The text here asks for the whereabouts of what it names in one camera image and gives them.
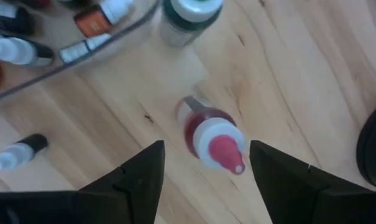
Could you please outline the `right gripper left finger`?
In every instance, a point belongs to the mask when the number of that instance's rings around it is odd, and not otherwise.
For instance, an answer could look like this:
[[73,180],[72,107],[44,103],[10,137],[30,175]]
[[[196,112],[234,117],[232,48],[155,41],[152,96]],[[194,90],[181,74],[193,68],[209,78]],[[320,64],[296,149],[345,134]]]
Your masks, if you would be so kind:
[[165,169],[165,143],[158,140],[112,172],[83,187],[126,199],[132,223],[155,221]]

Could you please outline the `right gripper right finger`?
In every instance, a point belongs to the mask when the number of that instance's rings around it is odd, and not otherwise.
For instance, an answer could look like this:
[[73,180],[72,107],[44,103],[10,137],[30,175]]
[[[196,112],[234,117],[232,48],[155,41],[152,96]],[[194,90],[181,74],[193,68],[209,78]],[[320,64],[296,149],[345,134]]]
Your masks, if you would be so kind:
[[369,190],[258,140],[250,164],[273,223],[371,223]]

